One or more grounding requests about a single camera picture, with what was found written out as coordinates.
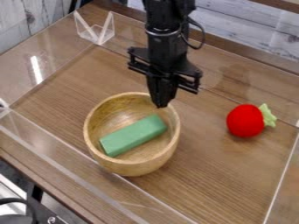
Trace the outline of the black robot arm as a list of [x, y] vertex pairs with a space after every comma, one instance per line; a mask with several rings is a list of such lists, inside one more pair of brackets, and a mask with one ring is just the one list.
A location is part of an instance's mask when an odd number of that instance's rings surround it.
[[203, 71], [188, 61], [187, 52], [203, 47], [206, 32], [190, 17], [195, 0], [143, 0], [143, 4], [147, 48], [128, 48], [128, 68], [146, 76], [152, 102], [164, 108], [179, 88], [199, 93]]

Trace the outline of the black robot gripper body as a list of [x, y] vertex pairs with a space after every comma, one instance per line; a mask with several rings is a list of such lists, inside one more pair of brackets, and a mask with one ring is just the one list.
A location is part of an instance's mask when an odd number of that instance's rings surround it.
[[159, 32], [146, 31], [148, 46], [130, 47], [128, 67], [146, 76], [160, 79], [160, 95], [163, 79], [176, 78], [178, 89], [196, 94], [199, 92], [202, 70], [188, 61], [188, 48], [198, 49], [188, 43], [188, 32], [183, 30]]

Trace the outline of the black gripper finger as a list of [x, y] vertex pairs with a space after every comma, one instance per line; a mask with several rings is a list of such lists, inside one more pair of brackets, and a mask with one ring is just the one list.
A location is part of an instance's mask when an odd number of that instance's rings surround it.
[[163, 79], [163, 103], [164, 108], [176, 96], [179, 82], [176, 78]]
[[147, 77], [147, 86], [148, 86], [148, 91], [150, 91], [151, 99], [152, 99], [155, 106], [162, 107], [163, 100], [162, 100], [162, 96], [160, 96], [160, 79], [154, 76], [148, 76]]

